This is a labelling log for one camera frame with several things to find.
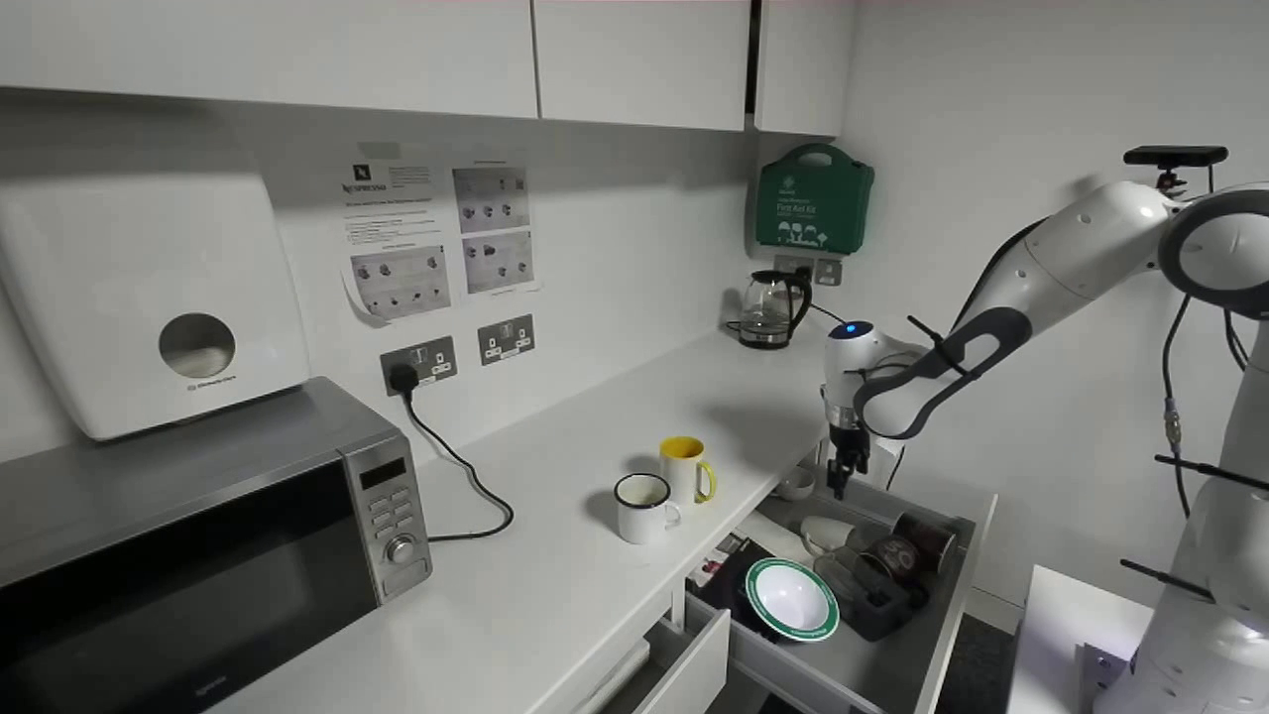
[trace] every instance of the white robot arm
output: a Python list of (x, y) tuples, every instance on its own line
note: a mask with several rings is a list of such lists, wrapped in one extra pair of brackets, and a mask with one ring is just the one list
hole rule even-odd
[[(1016, 232), (984, 268), (948, 337), (918, 347), (844, 322), (831, 333), (831, 482), (870, 466), (872, 441), (911, 441), (927, 415), (1160, 259), (1190, 296), (1269, 316), (1269, 189), (1177, 205), (1116, 183)], [(1230, 421), (1222, 466), (1246, 482), (1201, 489), (1176, 575), (1205, 588), (1168, 592), (1137, 667), (1099, 711), (1269, 711), (1269, 337), (1263, 333)]]

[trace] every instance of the wall cabinet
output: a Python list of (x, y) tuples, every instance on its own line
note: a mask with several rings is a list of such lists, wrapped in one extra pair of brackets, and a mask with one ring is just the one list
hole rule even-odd
[(848, 41), (855, 0), (5, 0), (0, 88), (839, 135)]
[(5, 0), (0, 88), (537, 115), (528, 0)]
[(766, 0), (759, 25), (755, 125), (844, 131), (855, 0)]
[(745, 125), (751, 0), (537, 0), (545, 119)]

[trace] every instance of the plate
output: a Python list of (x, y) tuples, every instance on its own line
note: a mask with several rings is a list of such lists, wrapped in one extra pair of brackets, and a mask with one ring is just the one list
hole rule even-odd
[(745, 570), (745, 599), (788, 642), (827, 642), (840, 628), (831, 584), (787, 560), (759, 560)]

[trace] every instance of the cup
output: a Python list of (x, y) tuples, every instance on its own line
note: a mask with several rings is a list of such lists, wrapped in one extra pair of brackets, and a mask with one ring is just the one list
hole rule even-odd
[(631, 472), (611, 497), (618, 501), (618, 535), (626, 544), (656, 544), (679, 526), (679, 509), (671, 503), (671, 482), (662, 476)]
[(679, 509), (716, 501), (718, 476), (700, 436), (667, 436), (658, 457), (662, 457), (662, 476), (671, 478), (671, 501)]

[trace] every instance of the microwave door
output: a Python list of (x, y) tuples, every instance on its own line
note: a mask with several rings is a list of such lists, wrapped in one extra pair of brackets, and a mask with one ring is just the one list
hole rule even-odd
[(0, 592), (0, 711), (205, 711), (375, 609), (343, 466)]

